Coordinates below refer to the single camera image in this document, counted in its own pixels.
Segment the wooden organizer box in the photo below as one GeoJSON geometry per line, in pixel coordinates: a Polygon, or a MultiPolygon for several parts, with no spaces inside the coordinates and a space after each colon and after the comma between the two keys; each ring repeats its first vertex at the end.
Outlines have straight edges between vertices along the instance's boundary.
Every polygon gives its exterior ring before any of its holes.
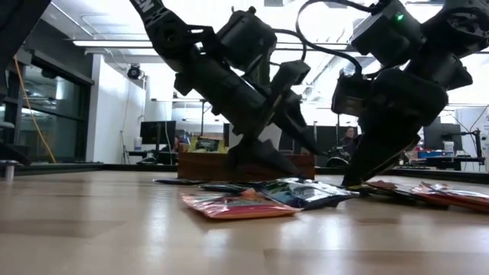
{"type": "MultiPolygon", "coordinates": [[[[307,154],[284,155],[301,172],[303,177],[313,179],[315,177],[314,157],[307,154]]],[[[215,153],[181,153],[177,165],[177,176],[185,180],[208,181],[261,181],[275,180],[287,176],[274,170],[269,170],[255,165],[243,167],[230,167],[227,154],[215,153]]]]}

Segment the blue blackcurrant tea packet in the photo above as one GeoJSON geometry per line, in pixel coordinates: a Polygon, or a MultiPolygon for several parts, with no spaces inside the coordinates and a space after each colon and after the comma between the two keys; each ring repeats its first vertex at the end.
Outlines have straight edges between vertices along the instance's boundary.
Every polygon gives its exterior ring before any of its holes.
{"type": "Polygon", "coordinates": [[[304,211],[335,208],[340,202],[359,197],[358,192],[300,178],[264,181],[259,183],[255,190],[275,202],[304,211]]]}
{"type": "Polygon", "coordinates": [[[234,183],[203,183],[199,185],[200,189],[210,192],[221,192],[221,193],[242,193],[249,189],[249,186],[234,184],[234,183]]]}

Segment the white cylindrical post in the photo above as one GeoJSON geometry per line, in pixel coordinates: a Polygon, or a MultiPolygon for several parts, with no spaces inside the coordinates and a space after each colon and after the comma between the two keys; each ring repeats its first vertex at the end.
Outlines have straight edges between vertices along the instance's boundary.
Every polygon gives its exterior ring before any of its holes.
{"type": "Polygon", "coordinates": [[[15,167],[18,165],[16,160],[0,160],[0,167],[5,168],[5,182],[8,185],[13,183],[15,167]]]}

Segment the orange tea packet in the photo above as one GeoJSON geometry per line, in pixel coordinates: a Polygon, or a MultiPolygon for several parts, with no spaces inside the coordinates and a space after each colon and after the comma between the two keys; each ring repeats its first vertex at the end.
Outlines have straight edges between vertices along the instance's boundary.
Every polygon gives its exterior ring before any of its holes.
{"type": "Polygon", "coordinates": [[[240,193],[182,193],[191,209],[213,219],[275,218],[295,215],[302,209],[267,199],[253,189],[240,193]]]}
{"type": "Polygon", "coordinates": [[[428,202],[489,213],[489,195],[481,192],[455,189],[445,184],[421,182],[418,186],[414,186],[410,193],[428,202]]]}
{"type": "Polygon", "coordinates": [[[383,180],[367,182],[371,190],[378,195],[398,196],[404,198],[413,198],[412,186],[406,186],[398,183],[387,182],[383,180]]]}

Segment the black computer monitor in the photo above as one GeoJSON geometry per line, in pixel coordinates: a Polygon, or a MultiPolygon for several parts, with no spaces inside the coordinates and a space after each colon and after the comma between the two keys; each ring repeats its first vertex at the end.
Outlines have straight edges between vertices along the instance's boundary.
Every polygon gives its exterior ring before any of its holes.
{"type": "Polygon", "coordinates": [[[175,121],[143,121],[140,136],[142,144],[167,144],[173,146],[175,121]]]}
{"type": "Polygon", "coordinates": [[[427,150],[443,150],[444,141],[454,143],[454,151],[462,150],[461,126],[458,124],[442,123],[437,117],[432,124],[423,128],[423,145],[427,150]]]}

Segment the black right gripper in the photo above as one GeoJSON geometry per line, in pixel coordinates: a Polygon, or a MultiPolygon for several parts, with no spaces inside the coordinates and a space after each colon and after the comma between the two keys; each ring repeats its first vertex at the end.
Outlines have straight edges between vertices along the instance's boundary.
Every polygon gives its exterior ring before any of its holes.
{"type": "Polygon", "coordinates": [[[442,86],[399,69],[385,70],[375,78],[360,75],[358,81],[362,134],[355,138],[343,186],[359,186],[392,169],[419,143],[421,128],[448,104],[442,86]]]}

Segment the long LED light bar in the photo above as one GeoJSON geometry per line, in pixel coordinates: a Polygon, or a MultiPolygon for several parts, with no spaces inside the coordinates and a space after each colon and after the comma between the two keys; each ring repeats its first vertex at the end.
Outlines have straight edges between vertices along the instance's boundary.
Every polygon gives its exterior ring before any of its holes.
{"type": "MultiPolygon", "coordinates": [[[[150,49],[152,43],[149,40],[71,40],[78,47],[93,48],[115,48],[115,49],[150,49]]],[[[329,48],[338,51],[354,51],[353,47],[348,44],[339,43],[322,43],[320,47],[329,48]]],[[[282,49],[301,49],[300,42],[277,42],[277,48],[282,49]]]]}

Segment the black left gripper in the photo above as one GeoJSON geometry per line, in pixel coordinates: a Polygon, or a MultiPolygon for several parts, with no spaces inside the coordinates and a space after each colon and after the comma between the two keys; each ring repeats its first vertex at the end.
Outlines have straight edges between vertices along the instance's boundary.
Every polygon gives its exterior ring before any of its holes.
{"type": "MultiPolygon", "coordinates": [[[[180,93],[197,91],[213,107],[215,115],[224,116],[238,134],[258,136],[267,122],[270,110],[270,88],[242,78],[226,63],[212,57],[185,57],[175,61],[175,89],[180,93]]],[[[300,108],[301,97],[288,93],[276,108],[273,123],[310,153],[321,154],[313,137],[307,134],[307,123],[300,108]]],[[[230,167],[251,164],[287,176],[302,172],[270,140],[243,139],[228,151],[230,167]]]]}

